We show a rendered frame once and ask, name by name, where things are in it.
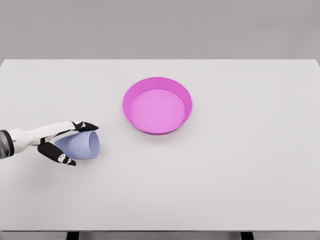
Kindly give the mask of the lavender plastic cup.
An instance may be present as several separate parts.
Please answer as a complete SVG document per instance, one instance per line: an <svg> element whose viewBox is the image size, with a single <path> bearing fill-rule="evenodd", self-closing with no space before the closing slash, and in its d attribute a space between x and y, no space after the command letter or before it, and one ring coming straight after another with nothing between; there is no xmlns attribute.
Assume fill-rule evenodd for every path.
<svg viewBox="0 0 320 240"><path fill-rule="evenodd" d="M95 159L100 153L100 140L96 131L85 131L57 139L54 144L69 158Z"/></svg>

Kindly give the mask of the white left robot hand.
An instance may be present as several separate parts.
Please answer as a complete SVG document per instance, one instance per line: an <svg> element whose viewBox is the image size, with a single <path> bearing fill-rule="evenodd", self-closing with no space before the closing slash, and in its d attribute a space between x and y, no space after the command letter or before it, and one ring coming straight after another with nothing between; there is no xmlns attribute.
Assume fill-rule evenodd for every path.
<svg viewBox="0 0 320 240"><path fill-rule="evenodd" d="M99 127L85 121L73 122L63 121L49 124L29 130L29 146L36 146L37 151L48 159L63 165L76 166L77 163L69 158L60 148L50 142L51 139L59 135L76 131L89 132L98 130Z"/></svg>

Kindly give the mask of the pink round plate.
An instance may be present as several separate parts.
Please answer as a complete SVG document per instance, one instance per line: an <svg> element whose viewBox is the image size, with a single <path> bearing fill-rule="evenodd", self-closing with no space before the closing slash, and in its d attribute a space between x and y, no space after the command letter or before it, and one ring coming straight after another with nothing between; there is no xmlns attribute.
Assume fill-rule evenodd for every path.
<svg viewBox="0 0 320 240"><path fill-rule="evenodd" d="M128 122L138 130L165 135L188 120L193 100L181 83L156 76L133 84L123 97L122 110Z"/></svg>

